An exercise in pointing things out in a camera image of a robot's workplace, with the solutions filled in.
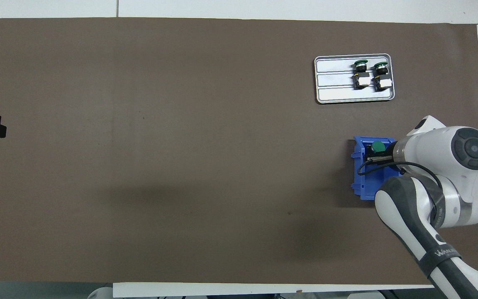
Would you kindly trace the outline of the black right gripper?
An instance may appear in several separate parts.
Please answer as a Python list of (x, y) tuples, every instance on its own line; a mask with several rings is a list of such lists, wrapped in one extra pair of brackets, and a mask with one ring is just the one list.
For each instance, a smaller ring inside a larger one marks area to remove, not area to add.
[(397, 141), (392, 142), (385, 151), (374, 152), (372, 149), (366, 151), (365, 162), (368, 165), (381, 165), (394, 162), (394, 153)]

